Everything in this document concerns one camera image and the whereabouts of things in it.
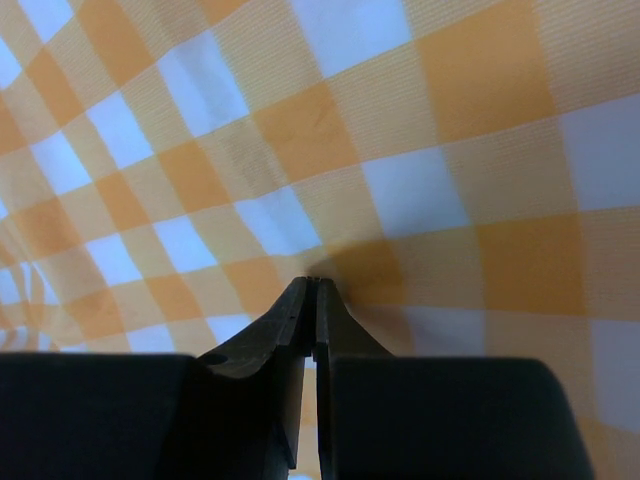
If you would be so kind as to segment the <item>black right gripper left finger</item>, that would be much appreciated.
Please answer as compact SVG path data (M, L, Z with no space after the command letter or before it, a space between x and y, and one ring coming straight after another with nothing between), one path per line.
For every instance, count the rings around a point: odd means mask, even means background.
M294 278L265 314L199 359L216 375L245 379L283 354L299 355L305 345L308 279Z

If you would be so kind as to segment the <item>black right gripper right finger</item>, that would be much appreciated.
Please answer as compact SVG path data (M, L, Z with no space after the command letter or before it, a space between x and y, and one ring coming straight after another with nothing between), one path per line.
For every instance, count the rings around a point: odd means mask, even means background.
M392 357L349 313L335 282L313 278L315 326L313 356L317 364L318 453L322 470L333 470L332 361L338 357Z

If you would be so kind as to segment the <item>yellow white checkered cloth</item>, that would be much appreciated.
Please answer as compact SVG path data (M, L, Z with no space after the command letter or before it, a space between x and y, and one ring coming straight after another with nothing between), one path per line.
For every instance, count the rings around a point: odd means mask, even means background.
M302 275L637 478L638 3L2 3L3 350L198 355Z

